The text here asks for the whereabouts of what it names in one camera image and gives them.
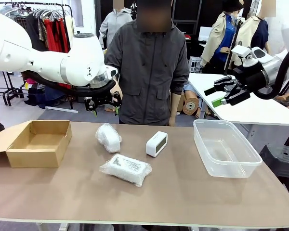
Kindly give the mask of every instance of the digital clock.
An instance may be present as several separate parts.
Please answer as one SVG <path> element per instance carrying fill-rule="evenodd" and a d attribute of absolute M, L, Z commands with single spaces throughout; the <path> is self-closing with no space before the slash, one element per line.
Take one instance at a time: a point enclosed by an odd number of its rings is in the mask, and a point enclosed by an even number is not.
<path fill-rule="evenodd" d="M 168 141 L 168 134 L 162 131 L 158 131 L 146 143 L 145 152 L 152 157 L 156 157 L 167 145 L 167 141 Z"/>

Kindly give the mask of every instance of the gray hoodie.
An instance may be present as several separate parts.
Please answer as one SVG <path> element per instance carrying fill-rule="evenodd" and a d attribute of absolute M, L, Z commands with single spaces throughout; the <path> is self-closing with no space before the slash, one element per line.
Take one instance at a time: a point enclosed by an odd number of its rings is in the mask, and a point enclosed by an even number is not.
<path fill-rule="evenodd" d="M 107 33 L 107 47 L 108 47 L 117 30 L 119 30 L 119 28 L 124 24 L 132 21 L 130 13 L 131 9 L 128 8 L 124 8 L 120 12 L 117 12 L 116 9 L 113 9 L 113 11 L 106 16 L 100 28 L 99 39 L 102 48 L 104 48 L 103 38 L 106 37 L 106 33 Z"/>
<path fill-rule="evenodd" d="M 181 95 L 189 76 L 185 36 L 174 24 L 167 33 L 141 33 L 136 21 L 125 24 L 108 47 L 105 64 L 120 72 L 123 123 L 168 124 L 170 92 Z"/>

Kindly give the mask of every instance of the bubble-wrapped item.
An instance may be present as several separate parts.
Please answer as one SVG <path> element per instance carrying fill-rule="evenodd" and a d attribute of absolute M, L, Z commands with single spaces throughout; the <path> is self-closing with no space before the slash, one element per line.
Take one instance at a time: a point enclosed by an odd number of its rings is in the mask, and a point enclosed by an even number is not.
<path fill-rule="evenodd" d="M 104 165 L 100 166 L 100 171 L 141 187 L 145 177 L 152 172 L 152 167 L 146 162 L 115 154 Z"/>
<path fill-rule="evenodd" d="M 101 125 L 98 128 L 95 137 L 100 144 L 104 145 L 105 149 L 109 153 L 116 153 L 120 151 L 120 143 L 122 138 L 110 124 L 106 123 Z"/>

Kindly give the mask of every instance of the brown tabletop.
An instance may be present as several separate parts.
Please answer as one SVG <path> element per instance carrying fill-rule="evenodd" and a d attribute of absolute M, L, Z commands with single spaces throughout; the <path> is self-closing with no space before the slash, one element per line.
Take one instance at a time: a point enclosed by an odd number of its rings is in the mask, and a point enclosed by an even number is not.
<path fill-rule="evenodd" d="M 249 179 L 211 177 L 192 128 L 114 125 L 120 153 L 153 168 L 138 188 L 99 171 L 112 157 L 95 138 L 99 126 L 72 122 L 58 169 L 10 168 L 0 154 L 0 220 L 289 227 L 289 194 L 265 164 Z M 159 130 L 168 133 L 168 145 L 152 158 L 145 144 Z"/>

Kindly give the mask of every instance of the jacket pocket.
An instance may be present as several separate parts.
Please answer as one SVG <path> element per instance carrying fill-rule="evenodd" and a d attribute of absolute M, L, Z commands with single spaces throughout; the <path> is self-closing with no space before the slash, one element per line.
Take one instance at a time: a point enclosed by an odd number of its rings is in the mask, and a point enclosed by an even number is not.
<path fill-rule="evenodd" d="M 155 114 L 159 118 L 167 118 L 170 115 L 170 92 L 166 87 L 158 88 L 155 103 Z"/>
<path fill-rule="evenodd" d="M 124 116 L 134 116 L 139 110 L 141 104 L 141 88 L 126 87 L 122 88 L 123 100 L 120 110 L 120 114 Z"/>

